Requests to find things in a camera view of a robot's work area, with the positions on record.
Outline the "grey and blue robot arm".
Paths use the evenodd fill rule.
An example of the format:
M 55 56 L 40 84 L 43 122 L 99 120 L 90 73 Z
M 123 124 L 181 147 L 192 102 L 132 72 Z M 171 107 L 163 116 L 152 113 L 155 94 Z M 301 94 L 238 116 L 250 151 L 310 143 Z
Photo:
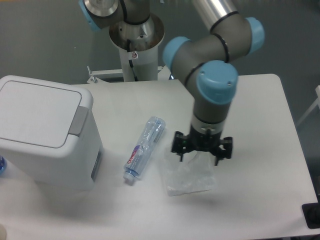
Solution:
M 195 0 L 193 5 L 208 36 L 196 42 L 175 37 L 162 53 L 171 75 L 194 98 L 190 132 L 177 131 L 171 151 L 178 156 L 209 152 L 216 161 L 230 159 L 233 139 L 221 134 L 238 82 L 231 61 L 261 48 L 265 31 L 256 18 L 242 17 L 231 0 Z M 149 1 L 81 0 L 79 6 L 92 30 L 109 30 L 126 82 L 158 78 L 158 46 L 165 31 Z

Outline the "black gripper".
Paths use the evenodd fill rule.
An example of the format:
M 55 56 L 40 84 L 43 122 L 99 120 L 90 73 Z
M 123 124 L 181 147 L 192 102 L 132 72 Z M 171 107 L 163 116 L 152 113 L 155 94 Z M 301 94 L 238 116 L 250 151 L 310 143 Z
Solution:
M 222 132 L 212 133 L 209 129 L 205 133 L 196 130 L 192 125 L 188 135 L 180 131 L 174 133 L 171 152 L 180 157 L 183 162 L 184 154 L 192 151 L 216 153 L 215 166 L 224 159 L 231 159 L 233 152 L 233 138 L 231 136 L 220 139 Z

